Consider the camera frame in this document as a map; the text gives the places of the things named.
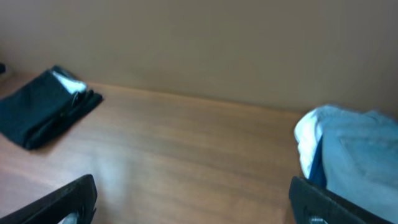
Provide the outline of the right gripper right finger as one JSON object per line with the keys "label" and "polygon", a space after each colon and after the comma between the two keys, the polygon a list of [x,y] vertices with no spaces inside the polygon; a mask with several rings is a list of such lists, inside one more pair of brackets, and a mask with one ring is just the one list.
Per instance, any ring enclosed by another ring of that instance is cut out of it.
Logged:
{"label": "right gripper right finger", "polygon": [[292,177],[289,200],[297,224],[391,224],[307,179]]}

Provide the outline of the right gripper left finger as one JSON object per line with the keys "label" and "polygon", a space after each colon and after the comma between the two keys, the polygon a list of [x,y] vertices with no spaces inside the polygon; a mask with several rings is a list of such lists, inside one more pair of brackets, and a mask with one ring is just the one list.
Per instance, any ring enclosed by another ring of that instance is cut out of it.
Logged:
{"label": "right gripper left finger", "polygon": [[98,197],[94,178],[83,175],[1,218],[4,224],[83,223],[93,220]]}

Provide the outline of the black shorts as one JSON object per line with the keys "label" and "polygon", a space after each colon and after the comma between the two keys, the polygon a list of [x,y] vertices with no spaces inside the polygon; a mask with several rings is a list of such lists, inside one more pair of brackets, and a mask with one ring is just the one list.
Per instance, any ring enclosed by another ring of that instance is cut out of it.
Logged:
{"label": "black shorts", "polygon": [[55,65],[1,100],[1,134],[26,150],[38,149],[102,100],[85,82]]}

